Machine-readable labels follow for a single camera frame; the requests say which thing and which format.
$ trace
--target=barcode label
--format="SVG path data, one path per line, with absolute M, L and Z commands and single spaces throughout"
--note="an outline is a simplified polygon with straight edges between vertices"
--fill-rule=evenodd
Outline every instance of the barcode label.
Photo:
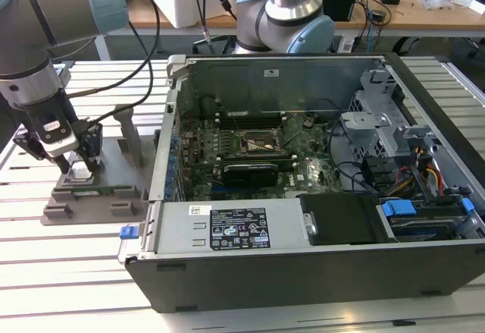
M 210 215 L 212 206 L 189 206 L 189 215 Z

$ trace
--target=open computer chassis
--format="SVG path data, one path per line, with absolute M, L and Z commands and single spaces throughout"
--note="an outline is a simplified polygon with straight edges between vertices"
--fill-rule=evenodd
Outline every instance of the open computer chassis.
M 173 56 L 168 72 L 126 261 L 155 310 L 447 295 L 485 272 L 485 161 L 397 56 Z

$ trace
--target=yellow cable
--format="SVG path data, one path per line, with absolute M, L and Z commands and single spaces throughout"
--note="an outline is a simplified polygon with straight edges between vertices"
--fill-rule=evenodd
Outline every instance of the yellow cable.
M 437 173 L 434 170 L 431 170 L 430 168 L 426 169 L 427 172 L 430 172 L 431 174 L 434 175 L 434 178 L 436 179 L 436 188 L 438 190 L 438 193 L 440 191 L 440 179 L 438 178 Z
M 389 195 L 393 195 L 394 193 L 404 189 L 406 186 L 408 186 L 412 181 L 414 180 L 413 177 L 410 177 L 408 180 L 406 180 L 404 183 L 399 185 L 395 190 L 393 190 Z

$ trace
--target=blue latch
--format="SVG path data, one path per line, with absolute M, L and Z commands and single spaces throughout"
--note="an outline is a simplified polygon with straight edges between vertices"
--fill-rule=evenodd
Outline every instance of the blue latch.
M 469 200 L 469 198 L 463 198 L 462 205 L 463 205 L 463 208 L 465 208 L 468 215 L 473 214 L 473 211 L 475 210 L 475 206 L 473 205 L 471 200 Z
M 382 205 L 382 210 L 386 217 L 393 215 L 417 215 L 411 200 L 388 200 Z
M 138 226 L 125 225 L 121 228 L 120 239 L 121 240 L 136 240 L 138 239 Z

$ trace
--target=black panel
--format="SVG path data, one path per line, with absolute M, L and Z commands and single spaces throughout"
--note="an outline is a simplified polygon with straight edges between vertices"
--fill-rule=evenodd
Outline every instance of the black panel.
M 311 215 L 312 246 L 390 242 L 377 214 L 379 199 L 366 193 L 322 193 L 299 196 L 302 211 Z
M 480 249 L 483 244 L 140 260 L 126 267 L 155 310 L 173 313 L 449 295 L 485 271 Z
M 228 165 L 223 172 L 226 187 L 260 189 L 274 187 L 278 181 L 278 167 L 271 164 Z

